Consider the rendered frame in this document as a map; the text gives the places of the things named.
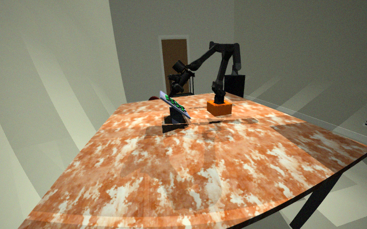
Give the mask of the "lavender switch panel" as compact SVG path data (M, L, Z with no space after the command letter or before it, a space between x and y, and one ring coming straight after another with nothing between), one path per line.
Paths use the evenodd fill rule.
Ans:
M169 107L169 110L172 124L183 123L183 115L191 119L185 108L166 95L164 92L160 91L159 98L171 106Z

